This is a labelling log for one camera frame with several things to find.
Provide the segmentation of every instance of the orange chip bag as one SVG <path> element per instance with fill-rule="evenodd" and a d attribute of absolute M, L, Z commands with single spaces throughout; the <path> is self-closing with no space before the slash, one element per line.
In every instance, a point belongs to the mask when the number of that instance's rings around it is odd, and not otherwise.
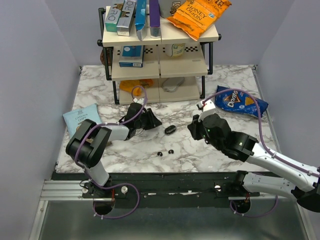
<path fill-rule="evenodd" d="M 167 19 L 197 41 L 230 5 L 228 0 L 187 0 Z"/>

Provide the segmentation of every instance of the white shelf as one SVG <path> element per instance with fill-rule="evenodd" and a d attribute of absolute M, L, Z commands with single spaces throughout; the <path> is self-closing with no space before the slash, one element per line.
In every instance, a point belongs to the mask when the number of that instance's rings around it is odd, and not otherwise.
<path fill-rule="evenodd" d="M 160 96 L 159 96 L 159 81 L 158 79 L 153 79 L 153 86 L 148 87 L 145 89 L 146 95 L 148 97 L 148 103 L 159 103 L 160 102 Z M 144 93 L 141 94 L 141 96 L 137 96 L 137 99 L 143 98 L 145 96 Z M 119 103 L 121 105 L 131 104 L 132 103 L 132 97 L 131 93 L 119 90 Z"/>
<path fill-rule="evenodd" d="M 170 57 L 165 45 L 159 45 L 161 78 L 203 76 L 208 74 L 206 61 L 197 42 L 187 43 L 181 56 Z"/>
<path fill-rule="evenodd" d="M 139 79 L 158 79 L 158 47 L 155 45 L 145 46 L 145 54 L 143 58 L 143 67 L 120 67 L 119 58 L 120 46 L 115 46 L 113 49 L 112 58 L 112 80 L 139 80 Z"/>
<path fill-rule="evenodd" d="M 165 80 L 165 78 L 159 79 L 159 96 L 161 103 L 199 99 L 199 89 L 194 76 L 186 77 L 184 82 L 175 92 L 167 92 L 163 90 L 162 84 Z"/>
<path fill-rule="evenodd" d="M 110 6 L 105 8 L 105 16 L 108 15 Z M 150 24 L 149 24 L 149 16 L 146 18 L 148 29 L 146 37 L 140 41 L 137 37 L 135 23 L 132 23 L 132 28 L 130 32 L 130 36 L 118 36 L 116 32 L 106 31 L 106 28 L 103 30 L 103 38 L 102 45 L 104 47 L 114 47 L 114 46 L 140 46 L 140 45 L 157 45 L 161 44 L 161 38 L 151 38 L 150 34 Z"/>
<path fill-rule="evenodd" d="M 181 44 L 194 43 L 195 41 L 189 37 L 182 29 L 177 28 L 167 19 L 160 17 L 161 26 L 161 43 L 162 44 Z M 216 42 L 219 39 L 216 26 L 213 24 L 199 38 L 198 42 Z"/>

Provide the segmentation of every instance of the white marble surface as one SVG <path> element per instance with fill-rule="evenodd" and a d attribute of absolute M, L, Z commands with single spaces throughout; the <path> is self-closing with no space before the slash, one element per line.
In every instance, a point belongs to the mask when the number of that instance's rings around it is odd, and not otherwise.
<path fill-rule="evenodd" d="M 216 91 L 217 85 L 240 88 L 259 97 L 252 70 L 247 65 L 214 66 L 213 75 L 206 77 L 206 95 Z M 204 140 L 192 139 L 187 124 L 192 116 L 199 114 L 197 100 L 152 103 L 147 107 L 162 121 L 162 126 L 143 131 L 128 141 L 113 141 L 106 148 L 102 157 L 105 169 L 110 173 L 159 173 L 159 172 L 223 172 L 223 171 L 263 171 L 264 169 L 249 163 L 242 163 L 227 158 Z M 97 103 L 98 112 L 103 122 L 116 122 L 127 112 L 127 106 L 115 105 L 112 83 L 106 81 L 102 66 L 84 66 L 73 110 Z M 220 117 L 226 119 L 234 131 L 245 132 L 259 139 L 258 120 L 242 114 L 217 110 Z M 175 125 L 177 131 L 165 135 L 164 129 Z M 275 143 L 268 120 L 263 118 L 263 136 L 266 144 L 275 149 Z M 58 173 L 81 173 L 74 161 L 65 153 L 69 141 L 66 132 L 58 157 Z"/>

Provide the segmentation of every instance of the white wall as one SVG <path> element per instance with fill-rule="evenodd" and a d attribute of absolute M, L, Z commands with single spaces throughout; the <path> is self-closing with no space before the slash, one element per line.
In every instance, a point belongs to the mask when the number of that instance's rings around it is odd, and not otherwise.
<path fill-rule="evenodd" d="M 0 7 L 0 238 L 29 238 L 54 170 L 79 67 L 42 0 Z"/>
<path fill-rule="evenodd" d="M 295 0 L 257 68 L 281 151 L 320 167 L 320 1 Z M 320 239 L 320 214 L 312 214 Z"/>
<path fill-rule="evenodd" d="M 98 8 L 105 8 L 112 1 L 45 1 L 78 64 L 100 65 Z M 232 6 L 216 23 L 222 40 L 214 43 L 214 64 L 257 64 L 294 0 L 231 2 Z"/>

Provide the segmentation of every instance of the bolt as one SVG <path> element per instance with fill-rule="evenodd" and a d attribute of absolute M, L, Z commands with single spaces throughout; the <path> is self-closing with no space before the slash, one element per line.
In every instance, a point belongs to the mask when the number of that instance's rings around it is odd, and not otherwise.
<path fill-rule="evenodd" d="M 82 190 L 81 190 L 81 191 L 82 191 L 82 193 L 83 193 L 83 194 L 86 194 L 87 192 L 89 192 L 89 190 L 88 190 L 88 189 L 86 189 L 86 188 L 82 188 Z"/>
<path fill-rule="evenodd" d="M 126 193 L 128 192 L 127 186 L 123 186 L 123 187 L 121 188 L 121 192 L 122 192 L 123 194 L 126 194 Z"/>

